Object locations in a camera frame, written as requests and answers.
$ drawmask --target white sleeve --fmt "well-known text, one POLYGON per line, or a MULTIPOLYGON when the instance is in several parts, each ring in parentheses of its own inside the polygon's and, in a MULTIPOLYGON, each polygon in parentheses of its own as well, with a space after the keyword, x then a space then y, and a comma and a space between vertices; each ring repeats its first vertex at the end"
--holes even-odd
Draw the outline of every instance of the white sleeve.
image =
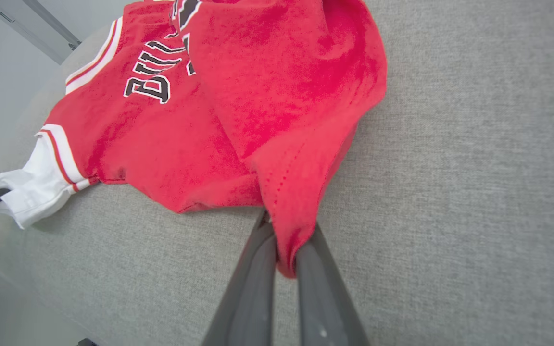
POLYGON ((61 148, 61 141, 55 142, 49 133, 42 129, 37 134, 36 147, 22 169, 0 174, 0 188, 10 189, 1 197, 0 213, 13 217, 23 229, 52 215, 72 194, 90 186, 89 180, 80 175, 70 180, 61 165, 64 153, 59 153, 69 147, 61 148))

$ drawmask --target chicago bulls jersey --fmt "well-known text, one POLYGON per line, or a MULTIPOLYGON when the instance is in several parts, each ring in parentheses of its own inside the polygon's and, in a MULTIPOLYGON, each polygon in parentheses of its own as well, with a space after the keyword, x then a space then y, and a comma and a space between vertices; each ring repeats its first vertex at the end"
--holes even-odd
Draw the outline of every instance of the chicago bulls jersey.
POLYGON ((293 274, 385 77, 360 0, 130 4, 66 79, 27 165, 0 175, 0 211, 27 226, 97 182, 175 212, 264 204, 293 274))

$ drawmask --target black lettering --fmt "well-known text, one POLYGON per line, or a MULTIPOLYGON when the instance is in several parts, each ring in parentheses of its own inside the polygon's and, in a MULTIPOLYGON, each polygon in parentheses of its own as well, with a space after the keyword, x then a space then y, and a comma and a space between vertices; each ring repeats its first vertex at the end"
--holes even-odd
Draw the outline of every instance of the black lettering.
POLYGON ((198 12, 200 1, 183 0, 183 4, 178 11, 178 28, 183 29, 189 23, 189 20, 198 12))
POLYGON ((191 55, 189 54, 189 33, 186 33, 183 36, 183 46, 185 46, 185 50, 187 50, 187 56, 189 56, 189 62, 187 63, 187 75, 191 76, 196 74, 196 70, 194 70, 194 65, 191 64, 191 55))
POLYGON ((161 104, 164 104, 170 99, 170 82, 164 76, 155 76, 151 79, 138 79, 132 77, 127 80, 124 95, 125 97, 129 97, 132 94, 143 94, 158 99, 161 104), (154 81, 158 83, 160 87, 152 88, 147 85, 148 81, 154 81))
POLYGON ((153 55, 151 55, 151 53, 147 53, 145 51, 141 53, 138 59, 145 62, 152 62, 155 65, 163 65, 163 66, 176 65, 181 61, 181 58, 175 59, 173 61, 163 61, 157 57, 154 57, 153 55))
POLYGON ((171 20, 174 20, 176 17, 176 5, 178 4, 178 0, 175 0, 174 4, 172 4, 172 15, 170 16, 171 20))
POLYGON ((168 53, 168 54, 180 53, 180 52, 183 52, 185 50, 185 47, 170 48, 170 47, 167 47, 167 46, 159 43, 158 41, 150 41, 150 42, 145 43, 145 45, 147 45, 147 47, 150 47, 150 48, 153 48, 153 49, 161 50, 162 52, 168 53))
POLYGON ((138 72, 140 74, 160 74, 164 72, 165 70, 154 70, 152 68, 148 68, 145 64, 141 62, 136 62, 136 66, 134 66, 134 72, 138 72))

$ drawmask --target jersey armhole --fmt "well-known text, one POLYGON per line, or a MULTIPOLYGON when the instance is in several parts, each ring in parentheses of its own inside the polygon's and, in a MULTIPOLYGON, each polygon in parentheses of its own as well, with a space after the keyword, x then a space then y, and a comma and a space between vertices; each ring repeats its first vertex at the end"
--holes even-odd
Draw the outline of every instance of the jersey armhole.
POLYGON ((79 190, 97 183, 78 170, 67 136, 60 125, 45 124, 22 169, 0 174, 0 213, 14 218, 20 228, 52 215, 79 190))
POLYGON ((90 82, 114 57, 121 40, 121 30, 123 28, 123 17, 118 18, 110 25, 110 31, 106 37, 106 42, 101 46, 95 58, 88 62, 79 70, 72 73, 65 80, 65 94, 70 94, 77 88, 90 82))

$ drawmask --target gray fabric surface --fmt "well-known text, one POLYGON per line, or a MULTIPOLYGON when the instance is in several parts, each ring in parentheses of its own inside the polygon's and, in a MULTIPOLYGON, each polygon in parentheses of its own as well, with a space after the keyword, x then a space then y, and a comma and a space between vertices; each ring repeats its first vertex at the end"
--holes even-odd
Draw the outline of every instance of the gray fabric surface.
MULTIPOLYGON (((554 1, 367 4, 388 91, 319 222, 372 344, 554 344, 554 1)), ((36 96, 0 171, 106 32, 36 96)), ((197 345, 258 213, 175 215, 95 186, 26 231, 0 215, 0 273, 102 346, 197 345)), ((278 278, 275 345, 298 344, 296 302, 278 278)))

